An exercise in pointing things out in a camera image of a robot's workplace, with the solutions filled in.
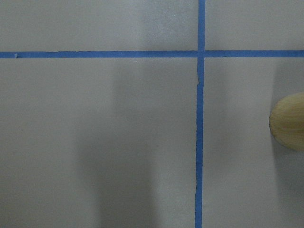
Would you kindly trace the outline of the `tan bamboo cup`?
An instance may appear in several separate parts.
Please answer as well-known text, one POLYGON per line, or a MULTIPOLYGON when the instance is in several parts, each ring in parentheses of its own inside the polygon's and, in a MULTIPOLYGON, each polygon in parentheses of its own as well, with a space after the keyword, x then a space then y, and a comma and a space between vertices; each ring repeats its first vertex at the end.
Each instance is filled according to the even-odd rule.
POLYGON ((280 99, 269 117, 270 132, 282 146, 304 151, 304 94, 296 93, 280 99))

